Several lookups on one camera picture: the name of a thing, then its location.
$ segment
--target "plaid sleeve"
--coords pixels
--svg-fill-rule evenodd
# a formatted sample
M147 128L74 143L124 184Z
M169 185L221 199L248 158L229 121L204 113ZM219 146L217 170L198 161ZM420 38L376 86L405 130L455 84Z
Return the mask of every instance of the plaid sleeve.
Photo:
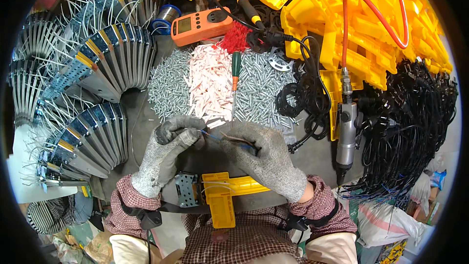
M121 178L111 196L111 214L106 218L105 226L113 234L127 234L141 239L146 239L146 231L140 227L137 217L127 215L120 206L120 199L128 207L156 210L160 208L161 195L157 198L147 198L140 194L132 186L132 175Z
M290 203L290 212L298 216L305 216L311 220L319 220L329 215L334 209L335 197L331 188L319 176L308 175L307 179L314 186L314 196L304 203ZM312 234L309 240L330 233L355 233L357 230L355 223L350 219L350 216L345 212L344 207L340 203L337 213L327 224L321 227L310 226L310 228Z

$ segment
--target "checkered shirt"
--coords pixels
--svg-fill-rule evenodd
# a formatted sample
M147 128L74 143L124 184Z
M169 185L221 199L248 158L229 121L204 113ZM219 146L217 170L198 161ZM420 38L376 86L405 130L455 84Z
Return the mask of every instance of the checkered shirt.
M129 207L155 210L160 207L160 198L146 198L139 194L130 182L130 175L117 183L111 197L112 213L106 219L106 227L112 233L128 234L146 239L140 229L140 221L124 213L119 197ZM286 232L285 220L288 212L317 220L330 214L335 206L331 188L318 176L308 176L315 186L314 197L305 203L292 203L248 212L237 212L236 227L215 229L210 214L184 214L182 223L189 236L181 258L182 263L245 263L273 254L290 254L298 263L320 263L296 256L296 244ZM339 205L337 214L324 226L311 227L311 239L334 232L355 232L356 225Z

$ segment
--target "solder wire spool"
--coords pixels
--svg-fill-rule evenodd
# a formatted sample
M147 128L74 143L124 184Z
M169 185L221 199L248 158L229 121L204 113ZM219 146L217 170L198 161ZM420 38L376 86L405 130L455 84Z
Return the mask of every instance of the solder wire spool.
M182 13L174 5L165 4L161 6L160 13L151 21L151 33L157 32L161 35L169 35L171 33L171 25L173 21L179 17L181 17Z

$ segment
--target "work glove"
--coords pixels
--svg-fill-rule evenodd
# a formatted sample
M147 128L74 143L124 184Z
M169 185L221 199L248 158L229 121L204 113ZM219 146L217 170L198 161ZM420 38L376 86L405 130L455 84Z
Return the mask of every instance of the work glove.
M132 186L148 198L155 198L176 174L176 158L202 138L202 119L178 115L156 127L150 135L140 170L132 174Z
M290 202L300 200L306 189L306 174L293 166L287 145L279 132L257 124L244 123L226 135L247 140L259 149L257 155L254 155L253 151L240 147L239 142L224 138L221 142L223 150L236 166Z

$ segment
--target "pile of screws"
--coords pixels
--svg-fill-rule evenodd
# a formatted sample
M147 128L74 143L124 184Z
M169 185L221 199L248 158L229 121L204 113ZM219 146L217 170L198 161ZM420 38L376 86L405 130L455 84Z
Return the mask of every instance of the pile of screws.
M269 64L268 57L268 52L246 52L242 55L234 118L264 126L292 129L297 121L278 114L275 97L284 85L295 82L295 79L291 71L275 70ZM290 96L287 101L294 104L295 98Z
M189 87L184 77L189 77L190 50L174 50L162 59L151 73L148 101L161 122L176 114L189 114ZM295 82L292 72L275 70L268 62L269 53L245 52L239 76L234 118L264 126L278 128L284 134L293 132L298 121L278 114L275 97L284 85ZM295 98L287 98L294 105Z
M148 101L155 104L152 109L161 123L173 115L189 113L189 87L184 76L189 77L191 52L173 50L151 73Z

